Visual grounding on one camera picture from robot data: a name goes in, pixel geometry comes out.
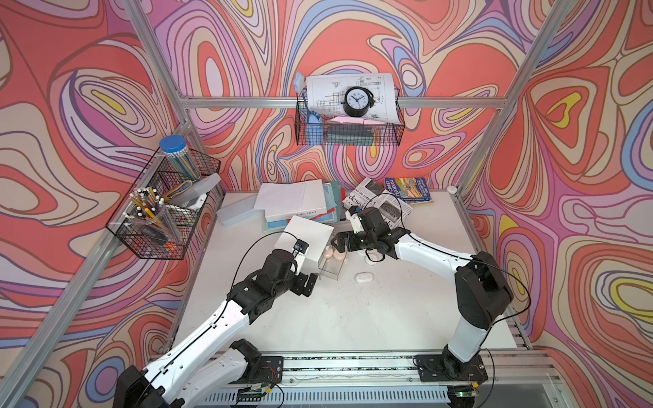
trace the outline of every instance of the colorful swirl pattern wall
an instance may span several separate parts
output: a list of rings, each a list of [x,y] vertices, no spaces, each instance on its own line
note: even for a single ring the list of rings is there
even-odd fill
[[[177,124],[119,2],[0,1],[0,378]],[[164,345],[214,212],[183,262],[118,249],[23,407],[110,404]]]
[[[577,403],[653,407],[652,3],[579,1],[513,113],[476,228]]]
[[[142,0],[186,95],[294,95],[295,72],[391,72],[407,96],[503,96],[547,0]],[[653,7],[579,0],[466,195],[532,288],[524,318],[584,407],[652,398]],[[404,112],[399,148],[295,146],[292,110],[191,112],[231,189],[369,176],[455,184],[491,110]],[[121,0],[0,1],[0,376],[176,120]],[[120,249],[24,405],[108,407],[168,337],[187,258]],[[519,308],[525,294],[514,282]]]
[[[293,96],[305,75],[391,72],[402,95],[505,95],[546,1],[214,1],[153,3],[148,14],[182,94]],[[230,189],[321,178],[348,187],[426,176],[455,184],[493,110],[409,109],[399,148],[296,146],[294,110],[200,109],[191,117],[224,161]]]

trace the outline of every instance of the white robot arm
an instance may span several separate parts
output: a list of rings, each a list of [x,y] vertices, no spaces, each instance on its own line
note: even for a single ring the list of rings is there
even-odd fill
[[[346,213],[352,231],[339,233],[331,244],[340,252],[377,250],[400,260],[418,264],[444,277],[456,289],[461,318],[454,336],[436,367],[448,379],[462,378],[472,358],[478,355],[492,323],[513,299],[492,255],[452,251],[414,236],[405,228],[390,229],[374,207],[360,211],[353,206]]]
[[[468,364],[479,358],[479,347],[492,322],[513,299],[496,261],[487,253],[471,255],[438,246],[404,228],[391,230],[377,208],[359,212],[353,208],[347,218],[353,230],[331,241],[338,251],[376,249],[384,258],[388,255],[423,266],[455,287],[462,317],[442,355],[430,355],[428,360],[435,360],[429,369],[444,379],[463,378]],[[317,275],[300,273],[307,248],[306,242],[298,240],[293,253],[273,250],[263,268],[235,284],[218,310],[179,345],[142,371],[127,368],[118,378],[113,407],[192,408],[216,388],[253,379],[261,368],[269,368],[245,340],[235,341],[218,359],[206,363],[281,294],[290,290],[310,296]]]
[[[215,353],[268,311],[288,290],[310,296],[317,274],[300,272],[308,244],[297,240],[293,253],[275,249],[263,268],[235,284],[227,299],[190,336],[166,355],[138,371],[127,368],[119,377],[114,408],[191,408],[207,394],[237,380],[260,378],[262,368],[276,378],[273,367],[252,344],[241,339],[207,364]]]

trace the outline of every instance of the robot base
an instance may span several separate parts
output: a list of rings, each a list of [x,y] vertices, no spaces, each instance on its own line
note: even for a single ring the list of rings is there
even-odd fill
[[[414,357],[415,364],[419,368],[419,379],[423,383],[442,383],[452,381],[445,374],[443,368],[444,356],[442,354],[418,354]],[[483,365],[481,356],[476,354],[460,374],[459,380],[471,383],[482,384],[487,381],[488,375]]]

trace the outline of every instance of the stack of books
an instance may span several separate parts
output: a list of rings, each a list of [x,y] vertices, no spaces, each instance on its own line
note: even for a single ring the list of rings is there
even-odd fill
[[[256,210],[264,210],[263,232],[283,230],[297,215],[323,224],[340,220],[340,186],[322,180],[292,184],[264,183],[259,189]]]

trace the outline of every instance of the white table surface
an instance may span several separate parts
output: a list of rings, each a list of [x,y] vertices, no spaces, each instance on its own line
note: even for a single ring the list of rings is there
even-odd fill
[[[431,194],[434,202],[415,206],[406,218],[406,228],[425,240],[474,253],[449,194]],[[249,195],[227,193],[223,205]],[[262,218],[251,217],[231,227],[217,221],[175,345],[225,299],[243,254],[263,236]],[[279,234],[269,236],[249,252],[236,282],[263,266],[278,238]],[[358,284],[354,281],[358,272],[372,272],[374,280]],[[364,257],[350,253],[337,281],[321,277],[309,298],[286,292],[234,340],[245,338],[262,352],[432,350],[446,346],[459,318],[454,287],[444,278],[389,257],[369,266]],[[505,321],[492,329],[483,347],[517,347]]]

